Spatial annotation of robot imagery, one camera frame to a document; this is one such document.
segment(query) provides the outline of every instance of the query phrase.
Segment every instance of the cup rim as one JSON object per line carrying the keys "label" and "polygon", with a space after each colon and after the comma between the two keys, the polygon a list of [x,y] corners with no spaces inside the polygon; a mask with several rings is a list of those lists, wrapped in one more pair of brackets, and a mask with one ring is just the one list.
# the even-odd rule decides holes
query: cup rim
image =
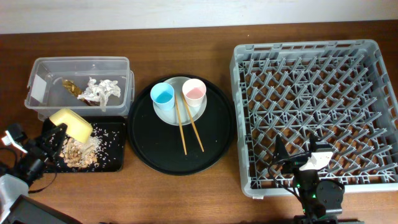
{"label": "cup rim", "polygon": [[[156,101],[153,99],[153,97],[152,97],[152,90],[154,89],[154,87],[155,87],[156,85],[159,85],[159,84],[160,84],[160,85],[161,85],[161,84],[166,84],[166,85],[168,85],[169,87],[171,87],[171,89],[173,90],[173,96],[172,96],[172,98],[171,98],[169,101],[165,102],[165,103],[158,103],[158,102],[156,102]],[[171,100],[173,100],[173,97],[174,97],[174,95],[175,95],[175,90],[174,90],[174,88],[173,88],[172,85],[170,85],[170,84],[168,84],[168,83],[165,83],[165,82],[160,82],[160,83],[156,83],[156,84],[150,89],[149,95],[150,95],[151,100],[152,100],[154,103],[156,103],[156,104],[158,104],[158,105],[163,105],[163,104],[169,103]]]}
{"label": "cup rim", "polygon": [[[187,97],[187,95],[184,93],[184,85],[185,85],[187,82],[189,82],[190,80],[198,80],[198,81],[200,81],[200,82],[203,84],[203,86],[205,87],[205,92],[203,93],[203,96],[201,96],[201,97],[199,97],[199,98],[197,98],[197,99],[192,99],[192,98]],[[205,97],[206,92],[207,92],[207,87],[206,87],[206,84],[205,84],[202,80],[200,80],[200,79],[198,79],[198,78],[191,78],[191,79],[185,81],[185,83],[182,85],[181,91],[182,91],[182,94],[184,95],[184,97],[188,98],[189,100],[200,100],[200,99],[202,99],[203,97]]]}

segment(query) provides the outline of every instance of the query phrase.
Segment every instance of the light blue cup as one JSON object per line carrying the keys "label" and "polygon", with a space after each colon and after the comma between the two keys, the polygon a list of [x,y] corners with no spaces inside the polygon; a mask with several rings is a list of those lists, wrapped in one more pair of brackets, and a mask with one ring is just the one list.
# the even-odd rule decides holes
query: light blue cup
{"label": "light blue cup", "polygon": [[150,97],[161,110],[171,110],[174,107],[174,89],[168,83],[154,85],[150,90]]}

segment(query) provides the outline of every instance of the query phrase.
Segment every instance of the brown tabletop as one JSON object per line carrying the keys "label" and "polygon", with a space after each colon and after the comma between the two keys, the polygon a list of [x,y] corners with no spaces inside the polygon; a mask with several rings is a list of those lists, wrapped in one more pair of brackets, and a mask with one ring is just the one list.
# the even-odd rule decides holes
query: brown tabletop
{"label": "brown tabletop", "polygon": [[[167,75],[189,73],[213,82],[232,100],[229,63],[236,45],[344,39],[377,41],[398,90],[398,21],[0,35],[0,130],[18,122],[29,137],[40,133],[37,113],[24,106],[38,57],[125,56],[135,74],[136,94]],[[52,178],[45,174],[31,188]],[[236,139],[215,166],[186,177],[152,170],[126,142],[121,172],[59,174],[31,197],[83,223],[275,223],[302,214],[295,197],[253,200],[243,195]],[[397,209],[397,192],[346,194],[339,218],[397,223]]]}

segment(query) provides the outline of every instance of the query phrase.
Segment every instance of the gray plastic rack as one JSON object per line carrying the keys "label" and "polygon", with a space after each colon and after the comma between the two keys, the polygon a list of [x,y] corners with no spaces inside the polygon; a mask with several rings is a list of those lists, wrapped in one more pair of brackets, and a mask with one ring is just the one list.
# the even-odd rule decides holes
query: gray plastic rack
{"label": "gray plastic rack", "polygon": [[[245,195],[290,194],[267,173],[276,134],[290,155],[308,149],[310,133],[331,143],[319,176],[346,192],[398,189],[398,104],[375,41],[239,45],[230,71]],[[290,187],[292,175],[273,172]]]}

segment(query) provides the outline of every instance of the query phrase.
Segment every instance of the wooden chopstick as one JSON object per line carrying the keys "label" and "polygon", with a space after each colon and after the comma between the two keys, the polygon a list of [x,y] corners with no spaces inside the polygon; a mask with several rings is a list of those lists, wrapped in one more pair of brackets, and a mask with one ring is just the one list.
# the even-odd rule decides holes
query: wooden chopstick
{"label": "wooden chopstick", "polygon": [[189,107],[188,107],[187,101],[185,100],[184,94],[182,92],[181,92],[181,97],[182,97],[182,101],[184,102],[185,109],[187,110],[187,113],[189,115],[189,119],[191,119],[191,124],[192,124],[193,130],[195,131],[195,134],[197,135],[197,139],[198,139],[201,151],[205,152],[205,150],[203,149],[203,146],[201,145],[201,141],[200,141],[200,138],[199,138],[197,127],[195,126],[195,122],[193,122],[193,119],[192,119],[192,116],[191,116],[191,112],[189,111]]}
{"label": "wooden chopstick", "polygon": [[185,153],[185,155],[187,155],[187,148],[185,147],[184,132],[182,131],[182,125],[181,125],[180,110],[178,110],[177,96],[175,96],[175,107],[176,107],[176,109],[177,109],[178,125],[180,126],[180,133],[181,133],[181,139],[182,139],[182,146],[184,147],[184,153]]}

